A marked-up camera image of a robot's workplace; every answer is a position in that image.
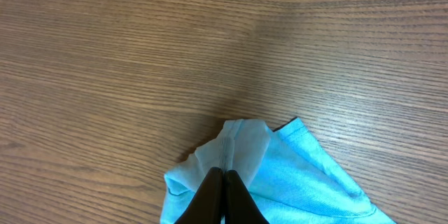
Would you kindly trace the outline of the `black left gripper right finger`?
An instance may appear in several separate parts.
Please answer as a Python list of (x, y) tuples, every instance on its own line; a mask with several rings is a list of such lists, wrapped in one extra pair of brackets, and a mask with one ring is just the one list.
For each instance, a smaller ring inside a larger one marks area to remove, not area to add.
[(225, 182), (225, 224), (268, 224), (235, 170), (227, 171)]

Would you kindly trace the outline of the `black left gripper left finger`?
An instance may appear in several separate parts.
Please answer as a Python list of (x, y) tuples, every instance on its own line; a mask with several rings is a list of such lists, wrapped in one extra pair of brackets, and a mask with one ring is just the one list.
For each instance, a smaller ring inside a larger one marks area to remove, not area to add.
[(212, 167), (200, 184), (187, 209), (175, 224), (219, 224), (223, 217), (223, 171)]

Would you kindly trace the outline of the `light blue printed t-shirt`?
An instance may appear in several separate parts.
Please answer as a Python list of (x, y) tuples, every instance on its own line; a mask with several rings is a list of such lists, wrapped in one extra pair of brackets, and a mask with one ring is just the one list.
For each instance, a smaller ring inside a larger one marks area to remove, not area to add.
[(212, 167), (235, 170), (269, 223), (392, 223), (295, 118), (278, 130), (227, 120), (215, 139), (170, 169), (161, 223), (174, 223)]

